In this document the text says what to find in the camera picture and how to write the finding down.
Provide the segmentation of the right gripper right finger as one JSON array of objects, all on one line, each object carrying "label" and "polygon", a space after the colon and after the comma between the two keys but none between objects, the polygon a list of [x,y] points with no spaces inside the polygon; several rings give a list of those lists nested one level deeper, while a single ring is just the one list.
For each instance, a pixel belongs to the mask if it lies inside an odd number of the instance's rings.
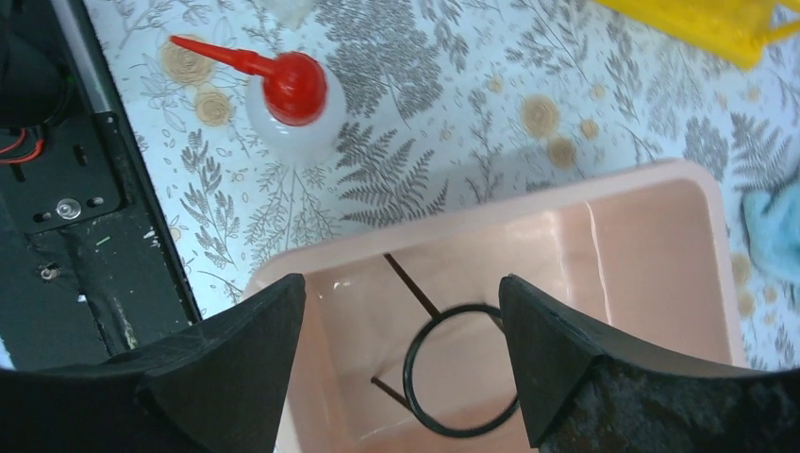
[{"label": "right gripper right finger", "polygon": [[526,280],[499,307],[531,447],[541,452],[795,452],[799,373],[648,343]]}]

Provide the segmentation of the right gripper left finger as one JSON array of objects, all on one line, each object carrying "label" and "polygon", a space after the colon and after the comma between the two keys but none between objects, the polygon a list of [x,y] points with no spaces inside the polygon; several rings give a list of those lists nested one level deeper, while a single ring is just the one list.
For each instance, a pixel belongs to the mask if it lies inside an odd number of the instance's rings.
[{"label": "right gripper left finger", "polygon": [[100,364],[1,374],[5,452],[270,452],[303,324],[288,274]]}]

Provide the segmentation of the black metal ring tripod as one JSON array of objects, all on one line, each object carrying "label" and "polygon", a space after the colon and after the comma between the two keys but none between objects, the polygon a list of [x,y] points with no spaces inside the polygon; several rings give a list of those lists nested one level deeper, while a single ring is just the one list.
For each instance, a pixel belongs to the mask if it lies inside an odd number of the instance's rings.
[{"label": "black metal ring tripod", "polygon": [[370,384],[445,438],[472,439],[502,427],[520,402],[508,384],[504,361],[493,356],[501,344],[492,338],[490,326],[504,331],[500,309],[487,302],[441,309],[392,254],[383,258],[428,320],[403,357],[400,384],[379,375],[370,377]]}]

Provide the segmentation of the pink plastic bin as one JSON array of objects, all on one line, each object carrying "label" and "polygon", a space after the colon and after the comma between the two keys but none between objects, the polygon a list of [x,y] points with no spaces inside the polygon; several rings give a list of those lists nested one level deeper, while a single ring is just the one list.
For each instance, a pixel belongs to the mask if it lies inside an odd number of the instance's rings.
[{"label": "pink plastic bin", "polygon": [[431,313],[496,305],[509,274],[650,343],[746,363],[720,189],[680,159],[297,248],[246,294],[289,273],[307,300],[281,452],[526,452],[520,414],[457,440],[389,396]]}]

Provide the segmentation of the light blue cloth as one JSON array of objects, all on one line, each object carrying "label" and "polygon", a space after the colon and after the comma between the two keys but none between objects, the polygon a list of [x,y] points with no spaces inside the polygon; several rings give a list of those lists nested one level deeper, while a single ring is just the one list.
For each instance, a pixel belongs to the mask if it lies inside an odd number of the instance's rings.
[{"label": "light blue cloth", "polygon": [[798,285],[799,183],[775,193],[745,193],[742,213],[751,261],[765,274]]}]

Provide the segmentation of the red-capped white wash bottle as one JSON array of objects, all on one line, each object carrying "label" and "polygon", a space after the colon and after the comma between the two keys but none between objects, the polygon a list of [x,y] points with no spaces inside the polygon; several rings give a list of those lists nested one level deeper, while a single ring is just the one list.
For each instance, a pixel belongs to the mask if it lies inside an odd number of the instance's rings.
[{"label": "red-capped white wash bottle", "polygon": [[333,158],[346,122],[346,96],[339,79],[317,59],[302,52],[268,58],[179,36],[170,41],[249,76],[246,115],[276,161],[308,168]]}]

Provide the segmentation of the floral table mat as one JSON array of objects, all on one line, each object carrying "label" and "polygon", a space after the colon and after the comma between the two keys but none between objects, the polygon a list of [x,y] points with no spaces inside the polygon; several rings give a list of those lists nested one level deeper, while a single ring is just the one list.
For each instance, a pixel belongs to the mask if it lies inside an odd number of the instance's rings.
[{"label": "floral table mat", "polygon": [[[321,1],[297,28],[262,1],[86,7],[202,314],[297,246],[684,158],[724,196],[749,364],[798,365],[792,279],[752,264],[741,215],[798,167],[797,38],[742,71],[592,1]],[[333,159],[278,163],[245,77],[173,35],[325,63],[347,102]]]}]

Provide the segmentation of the yellow test tube rack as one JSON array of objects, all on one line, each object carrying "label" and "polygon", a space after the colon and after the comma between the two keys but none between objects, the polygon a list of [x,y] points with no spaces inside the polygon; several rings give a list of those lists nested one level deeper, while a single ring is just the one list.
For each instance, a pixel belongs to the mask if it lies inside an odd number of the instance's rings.
[{"label": "yellow test tube rack", "polygon": [[754,68],[769,45],[799,33],[797,20],[772,25],[776,8],[799,11],[799,3],[794,0],[599,0],[598,3],[743,70]]}]

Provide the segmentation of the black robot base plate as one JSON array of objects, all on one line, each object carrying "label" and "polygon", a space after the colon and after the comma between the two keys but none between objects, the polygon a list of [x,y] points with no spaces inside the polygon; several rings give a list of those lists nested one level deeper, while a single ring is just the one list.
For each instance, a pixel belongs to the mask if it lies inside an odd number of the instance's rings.
[{"label": "black robot base plate", "polygon": [[1,364],[98,363],[198,322],[81,1],[1,5]]}]

